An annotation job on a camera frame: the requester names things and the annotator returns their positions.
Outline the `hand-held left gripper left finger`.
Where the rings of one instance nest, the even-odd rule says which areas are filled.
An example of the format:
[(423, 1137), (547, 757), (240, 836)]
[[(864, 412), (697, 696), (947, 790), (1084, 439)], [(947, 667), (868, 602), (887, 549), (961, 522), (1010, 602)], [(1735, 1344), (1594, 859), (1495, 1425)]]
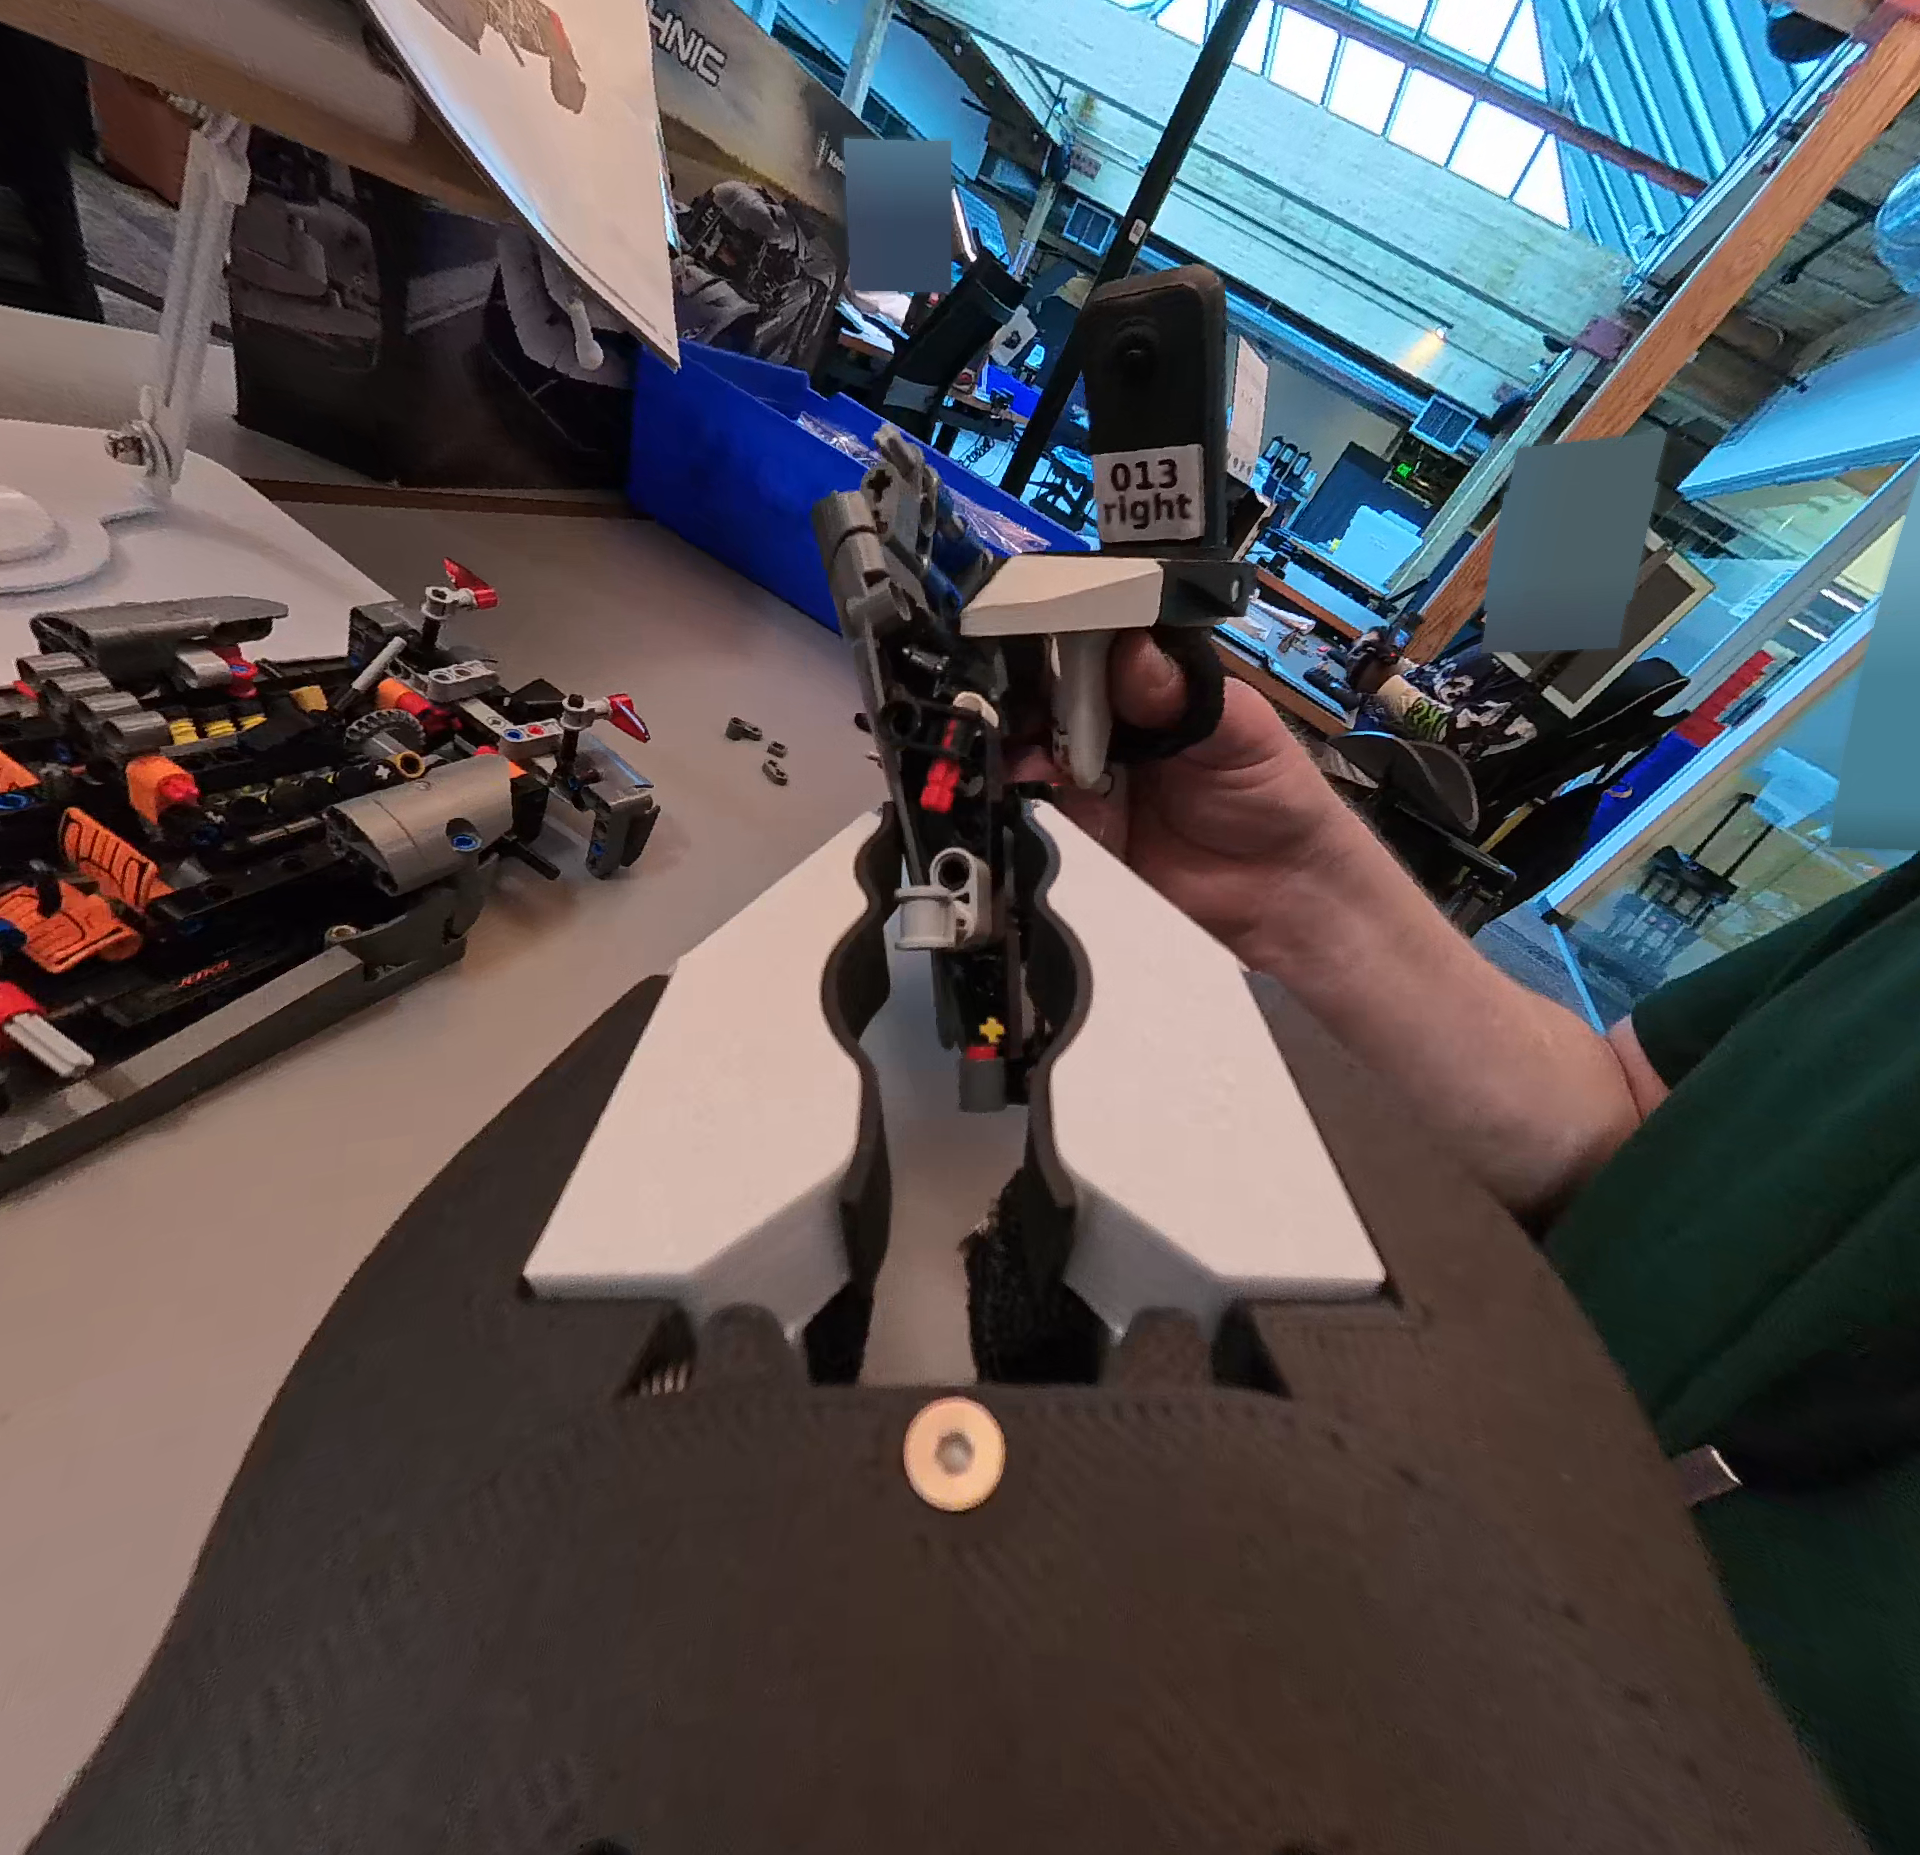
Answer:
[(692, 947), (524, 1264), (540, 1298), (771, 1313), (855, 1383), (891, 1229), (875, 1065), (899, 819), (861, 814)]

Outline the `person's right forearm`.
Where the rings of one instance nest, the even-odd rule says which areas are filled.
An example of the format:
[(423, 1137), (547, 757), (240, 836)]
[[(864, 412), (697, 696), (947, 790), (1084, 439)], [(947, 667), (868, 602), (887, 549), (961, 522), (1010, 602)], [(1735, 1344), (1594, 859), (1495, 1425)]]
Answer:
[(1345, 808), (1283, 862), (1243, 953), (1519, 1219), (1554, 1216), (1668, 1097), (1633, 1025), (1602, 1034), (1487, 963)]

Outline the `person's green shirt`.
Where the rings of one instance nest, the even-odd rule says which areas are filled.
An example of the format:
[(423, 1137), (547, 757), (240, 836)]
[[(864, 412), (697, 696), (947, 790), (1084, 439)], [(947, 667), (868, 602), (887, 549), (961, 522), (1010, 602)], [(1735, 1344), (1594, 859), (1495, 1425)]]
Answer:
[(1668, 980), (1666, 1099), (1547, 1255), (1693, 1508), (1762, 1679), (1875, 1850), (1917, 1845), (1917, 865)]

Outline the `blue plastic bin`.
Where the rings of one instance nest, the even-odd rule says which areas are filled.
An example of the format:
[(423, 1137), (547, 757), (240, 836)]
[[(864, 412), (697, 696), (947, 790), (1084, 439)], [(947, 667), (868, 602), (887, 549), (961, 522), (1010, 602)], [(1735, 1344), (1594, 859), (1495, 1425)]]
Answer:
[(882, 428), (879, 412), (778, 361), (689, 342), (668, 368), (640, 350), (624, 490), (636, 512), (835, 631), (812, 508), (868, 467), (803, 432), (801, 412), (873, 443)]

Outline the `dark printed lego box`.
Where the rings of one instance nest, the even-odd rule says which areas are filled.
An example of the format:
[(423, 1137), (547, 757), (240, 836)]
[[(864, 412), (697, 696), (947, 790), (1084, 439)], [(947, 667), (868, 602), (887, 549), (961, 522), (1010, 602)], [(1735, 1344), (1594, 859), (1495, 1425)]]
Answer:
[[(675, 338), (809, 375), (836, 339), (843, 144), (868, 136), (734, 0), (646, 0)], [(265, 130), (227, 248), (237, 420), (374, 481), (612, 490), (640, 331), (529, 228)]]

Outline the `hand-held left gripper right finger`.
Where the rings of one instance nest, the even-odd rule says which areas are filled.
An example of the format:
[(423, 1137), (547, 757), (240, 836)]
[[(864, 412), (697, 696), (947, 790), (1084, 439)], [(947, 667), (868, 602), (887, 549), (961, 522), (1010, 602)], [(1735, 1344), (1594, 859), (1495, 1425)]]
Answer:
[(1029, 1110), (1064, 1285), (1111, 1338), (1253, 1303), (1370, 1303), (1384, 1267), (1235, 953), (1048, 804), (1034, 921), (1067, 1016)]

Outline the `person's right hand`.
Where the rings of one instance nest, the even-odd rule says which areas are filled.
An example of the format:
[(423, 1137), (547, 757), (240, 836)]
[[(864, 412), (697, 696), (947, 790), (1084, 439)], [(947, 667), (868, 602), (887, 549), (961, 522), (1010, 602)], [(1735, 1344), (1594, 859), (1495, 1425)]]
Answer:
[(1483, 971), (1276, 709), (1235, 677), (1208, 738), (1121, 768), (1105, 790), (1071, 787), (1034, 741), (1013, 749), (1012, 772), (1051, 787), (1143, 883), (1298, 995)]

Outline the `lego instruction booklet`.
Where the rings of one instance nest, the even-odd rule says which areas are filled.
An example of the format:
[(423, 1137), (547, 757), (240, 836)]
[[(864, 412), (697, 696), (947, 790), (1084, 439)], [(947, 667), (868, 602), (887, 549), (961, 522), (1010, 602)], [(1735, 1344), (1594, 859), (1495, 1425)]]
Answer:
[(543, 248), (680, 361), (646, 0), (358, 0)]

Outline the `clear plastic parts bags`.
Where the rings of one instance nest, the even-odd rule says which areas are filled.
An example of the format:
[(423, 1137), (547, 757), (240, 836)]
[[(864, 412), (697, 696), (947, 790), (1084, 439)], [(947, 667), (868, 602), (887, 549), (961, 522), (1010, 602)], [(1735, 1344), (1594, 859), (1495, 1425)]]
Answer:
[[(812, 412), (801, 412), (796, 421), (803, 432), (839, 450), (861, 467), (879, 464), (879, 450), (873, 439), (861, 439), (855, 430)], [(1003, 512), (993, 503), (974, 498), (972, 485), (961, 485), (969, 471), (952, 465), (952, 473), (952, 477), (940, 477), (940, 514), (989, 553), (1088, 553), (1084, 539), (1068, 537), (1057, 523), (1048, 523), (1023, 505), (1016, 512)]]

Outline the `large lego vehicle chassis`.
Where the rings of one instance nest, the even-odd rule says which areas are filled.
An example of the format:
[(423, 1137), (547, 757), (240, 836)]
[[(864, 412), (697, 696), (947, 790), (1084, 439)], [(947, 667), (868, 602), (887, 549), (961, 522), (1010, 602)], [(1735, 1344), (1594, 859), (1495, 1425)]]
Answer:
[(492, 588), (454, 561), (345, 651), (259, 657), (250, 593), (50, 609), (3, 683), (1, 1189), (154, 1121), (466, 957), (505, 862), (585, 824), (629, 871), (653, 784), (597, 738), (626, 693), (509, 689), (450, 642)]

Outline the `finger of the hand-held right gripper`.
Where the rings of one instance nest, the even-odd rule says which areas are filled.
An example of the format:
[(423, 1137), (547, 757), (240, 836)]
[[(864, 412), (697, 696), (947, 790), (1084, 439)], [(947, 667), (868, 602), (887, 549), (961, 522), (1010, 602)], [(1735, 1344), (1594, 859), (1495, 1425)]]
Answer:
[(963, 602), (968, 641), (1067, 636), (1160, 620), (1164, 562), (1155, 556), (1020, 553), (998, 562)]

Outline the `lego sub-assembly with blue parts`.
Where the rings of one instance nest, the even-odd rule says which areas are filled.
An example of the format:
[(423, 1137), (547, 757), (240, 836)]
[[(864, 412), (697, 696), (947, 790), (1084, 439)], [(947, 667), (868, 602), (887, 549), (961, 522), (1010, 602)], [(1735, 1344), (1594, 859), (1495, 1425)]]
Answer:
[(892, 423), (858, 484), (814, 503), (812, 535), (894, 808), (899, 947), (927, 957), (958, 1107), (1025, 1105), (1056, 1027), (1029, 982), (1042, 854), (1008, 761), (1034, 664), (961, 628), (1012, 539), (978, 529)]

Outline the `white metal book stand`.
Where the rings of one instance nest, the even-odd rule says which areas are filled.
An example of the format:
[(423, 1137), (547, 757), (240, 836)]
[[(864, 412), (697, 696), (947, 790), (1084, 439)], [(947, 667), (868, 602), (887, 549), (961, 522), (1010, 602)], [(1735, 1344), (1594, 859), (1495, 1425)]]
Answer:
[(3, 25), (196, 109), (153, 335), (3, 310), (3, 663), (55, 604), (252, 593), (273, 644), (318, 653), (382, 598), (348, 561), (192, 442), (227, 439), (220, 323), (250, 125), (466, 212), (497, 190), (450, 138), (360, 0), (3, 0)]

